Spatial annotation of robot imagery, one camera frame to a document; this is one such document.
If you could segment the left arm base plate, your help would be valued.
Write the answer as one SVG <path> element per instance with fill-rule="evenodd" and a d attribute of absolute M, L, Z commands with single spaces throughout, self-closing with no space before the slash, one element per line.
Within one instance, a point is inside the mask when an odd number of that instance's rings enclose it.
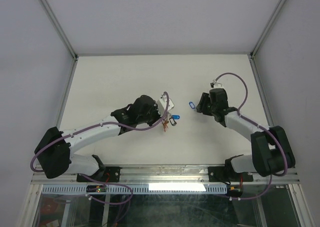
<path fill-rule="evenodd" d="M 105 169 L 100 169 L 97 173 L 91 176 L 88 175 L 88 177 L 97 182 L 118 183 L 120 181 L 121 170 L 120 166 L 106 166 Z"/>

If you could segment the key with blue tag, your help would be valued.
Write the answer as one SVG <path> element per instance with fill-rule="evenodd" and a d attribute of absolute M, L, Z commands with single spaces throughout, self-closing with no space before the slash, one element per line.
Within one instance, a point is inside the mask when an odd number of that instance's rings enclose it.
<path fill-rule="evenodd" d="M 192 110 L 196 111 L 196 105 L 192 101 L 190 101 L 188 105 Z"/>

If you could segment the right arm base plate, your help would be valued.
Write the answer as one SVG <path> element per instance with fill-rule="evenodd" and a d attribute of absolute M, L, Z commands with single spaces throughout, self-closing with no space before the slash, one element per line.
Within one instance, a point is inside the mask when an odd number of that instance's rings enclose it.
<path fill-rule="evenodd" d="M 209 182 L 221 182 L 221 183 L 231 183 L 231 182 L 253 182 L 254 178 L 247 172 L 237 173 L 232 168 L 225 166 L 209 166 L 207 168 Z"/>

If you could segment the key with black tag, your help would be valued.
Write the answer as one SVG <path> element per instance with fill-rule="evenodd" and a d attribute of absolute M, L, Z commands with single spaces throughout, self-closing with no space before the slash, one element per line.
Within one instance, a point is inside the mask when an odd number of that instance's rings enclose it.
<path fill-rule="evenodd" d="M 171 124 L 173 127 L 177 125 L 177 122 L 176 122 L 176 120 L 175 120 L 173 117 L 170 117 L 170 118 L 169 118 L 169 122 L 170 122 L 170 124 Z"/>

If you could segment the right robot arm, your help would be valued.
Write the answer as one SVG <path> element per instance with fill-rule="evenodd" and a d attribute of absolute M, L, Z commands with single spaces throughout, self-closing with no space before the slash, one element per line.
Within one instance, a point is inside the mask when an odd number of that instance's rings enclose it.
<path fill-rule="evenodd" d="M 201 94 L 196 111 L 233 130 L 250 142 L 251 154 L 236 155 L 225 160 L 223 174 L 230 181 L 242 173 L 255 172 L 262 177 L 285 175 L 295 167 L 296 159 L 289 139 L 281 126 L 264 127 L 230 107 L 227 92 L 213 88 Z"/>

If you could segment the large keyring with yellow grip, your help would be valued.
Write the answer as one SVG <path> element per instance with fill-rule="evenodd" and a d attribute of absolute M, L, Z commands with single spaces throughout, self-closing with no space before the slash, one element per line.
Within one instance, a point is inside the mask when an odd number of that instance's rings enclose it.
<path fill-rule="evenodd" d="M 178 124 L 178 120 L 181 118 L 178 114 L 171 114 L 168 112 L 165 116 L 165 118 L 161 121 L 161 125 L 163 128 L 163 131 L 166 133 L 169 129 L 169 126 L 175 127 Z"/>

